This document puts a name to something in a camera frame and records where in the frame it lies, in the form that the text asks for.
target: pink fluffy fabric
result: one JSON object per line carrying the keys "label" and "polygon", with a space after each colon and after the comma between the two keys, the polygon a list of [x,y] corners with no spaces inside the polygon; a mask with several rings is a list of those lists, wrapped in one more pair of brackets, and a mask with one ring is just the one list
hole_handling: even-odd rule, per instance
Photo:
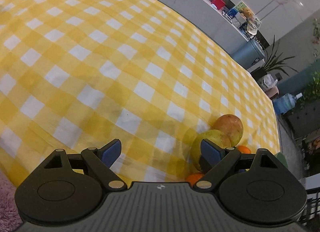
{"label": "pink fluffy fabric", "polygon": [[12,232],[22,224],[14,201],[15,191],[14,185],[0,171],[0,232]]}

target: ridged gray surface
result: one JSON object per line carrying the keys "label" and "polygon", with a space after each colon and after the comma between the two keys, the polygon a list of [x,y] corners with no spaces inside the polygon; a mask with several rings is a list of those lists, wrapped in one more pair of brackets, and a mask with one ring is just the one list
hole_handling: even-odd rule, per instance
{"label": "ridged gray surface", "polygon": [[227,215],[209,193],[187,183],[135,182],[125,192],[110,193],[93,215],[71,225],[41,227],[30,223],[17,232],[302,232],[298,224],[257,228]]}

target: water bottle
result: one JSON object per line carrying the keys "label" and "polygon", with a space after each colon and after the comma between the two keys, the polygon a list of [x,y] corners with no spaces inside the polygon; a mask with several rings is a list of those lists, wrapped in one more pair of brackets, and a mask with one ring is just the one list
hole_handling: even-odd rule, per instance
{"label": "water bottle", "polygon": [[297,94],[296,96],[293,96],[290,93],[287,93],[286,95],[274,99],[272,101],[273,103],[273,108],[275,109],[275,112],[277,115],[280,115],[281,113],[286,113],[290,109],[293,109],[294,106],[296,105],[297,99],[302,97],[302,93]]}

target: yellow checkered tablecloth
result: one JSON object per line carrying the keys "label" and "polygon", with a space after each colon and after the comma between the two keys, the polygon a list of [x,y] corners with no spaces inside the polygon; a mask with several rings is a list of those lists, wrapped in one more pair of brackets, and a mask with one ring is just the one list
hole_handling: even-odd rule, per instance
{"label": "yellow checkered tablecloth", "polygon": [[0,167],[15,185],[54,149],[114,138],[126,182],[191,171],[197,133],[232,113],[241,144],[279,151],[271,101],[157,0],[0,0]]}

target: trash can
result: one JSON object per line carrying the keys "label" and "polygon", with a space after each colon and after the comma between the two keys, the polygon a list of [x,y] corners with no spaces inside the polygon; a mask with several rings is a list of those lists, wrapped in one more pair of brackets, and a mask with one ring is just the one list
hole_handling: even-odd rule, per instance
{"label": "trash can", "polygon": [[261,45],[256,40],[251,39],[244,46],[240,47],[236,52],[231,55],[232,59],[240,64],[244,69],[249,69],[252,63],[264,59],[266,54],[264,53]]}

